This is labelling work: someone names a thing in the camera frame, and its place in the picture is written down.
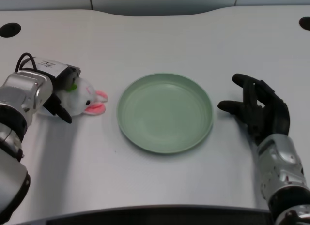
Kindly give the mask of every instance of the white table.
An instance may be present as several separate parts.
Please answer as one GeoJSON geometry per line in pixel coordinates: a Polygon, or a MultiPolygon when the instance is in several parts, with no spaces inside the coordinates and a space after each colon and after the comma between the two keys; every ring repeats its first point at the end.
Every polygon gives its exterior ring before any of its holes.
{"type": "Polygon", "coordinates": [[[298,21],[310,6],[231,7],[199,15],[125,17],[88,10],[0,12],[1,84],[23,52],[79,66],[109,95],[105,114],[71,125],[37,116],[23,141],[30,190],[10,223],[114,207],[201,204],[266,209],[249,144],[217,109],[241,100],[234,73],[264,79],[288,104],[290,136],[310,180],[310,32],[298,21]],[[123,90],[144,75],[171,72],[200,84],[214,106],[209,137],[190,151],[156,155],[131,145],[118,128],[123,90]]]}

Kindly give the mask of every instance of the stuffed bunny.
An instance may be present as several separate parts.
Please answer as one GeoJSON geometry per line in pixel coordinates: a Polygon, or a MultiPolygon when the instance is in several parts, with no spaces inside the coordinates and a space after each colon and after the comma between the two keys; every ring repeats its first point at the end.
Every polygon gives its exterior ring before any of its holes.
{"type": "MultiPolygon", "coordinates": [[[[108,96],[102,91],[95,90],[93,86],[83,78],[78,77],[75,87],[71,90],[61,90],[56,95],[61,100],[61,105],[71,116],[81,113],[99,115],[106,111],[103,104],[108,101],[108,96]]],[[[40,114],[51,115],[45,108],[39,111],[40,114]]]]}

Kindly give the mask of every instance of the green leaf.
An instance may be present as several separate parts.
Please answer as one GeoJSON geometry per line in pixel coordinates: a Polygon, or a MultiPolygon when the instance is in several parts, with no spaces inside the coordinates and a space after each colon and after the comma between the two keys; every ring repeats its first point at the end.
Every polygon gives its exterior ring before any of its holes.
{"type": "Polygon", "coordinates": [[[73,83],[72,86],[71,86],[69,89],[67,89],[66,91],[67,91],[67,92],[71,92],[71,91],[75,90],[77,87],[78,87],[78,86],[77,86],[76,84],[73,83]]]}

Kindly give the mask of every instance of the robotic arm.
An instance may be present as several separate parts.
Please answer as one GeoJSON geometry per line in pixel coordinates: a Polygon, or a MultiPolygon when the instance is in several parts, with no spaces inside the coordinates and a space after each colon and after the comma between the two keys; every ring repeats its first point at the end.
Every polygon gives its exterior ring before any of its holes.
{"type": "Polygon", "coordinates": [[[10,219],[30,186],[30,176],[20,160],[21,142],[33,114],[44,106],[53,115],[72,122],[53,92],[69,88],[79,76],[79,68],[41,59],[37,64],[29,53],[24,53],[15,72],[0,88],[0,224],[10,219]],[[21,64],[25,56],[29,58],[21,64]]]}
{"type": "Polygon", "coordinates": [[[218,108],[235,115],[258,146],[260,187],[276,225],[310,224],[310,191],[299,156],[288,137],[287,105],[262,80],[235,74],[243,102],[222,101],[218,108]],[[257,105],[257,100],[264,107],[257,105]]]}

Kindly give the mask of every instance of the pink bunny ear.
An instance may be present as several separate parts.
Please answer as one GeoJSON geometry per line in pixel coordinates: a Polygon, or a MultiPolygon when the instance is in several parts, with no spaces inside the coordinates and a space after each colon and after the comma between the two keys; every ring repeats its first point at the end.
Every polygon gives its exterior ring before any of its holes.
{"type": "Polygon", "coordinates": [[[100,115],[106,111],[106,106],[103,103],[94,103],[87,107],[84,111],[88,115],[100,115]]]}
{"type": "Polygon", "coordinates": [[[96,96],[97,96],[97,98],[96,98],[97,101],[102,102],[102,103],[107,102],[109,99],[108,96],[104,92],[99,91],[99,90],[96,90],[96,96]]]}

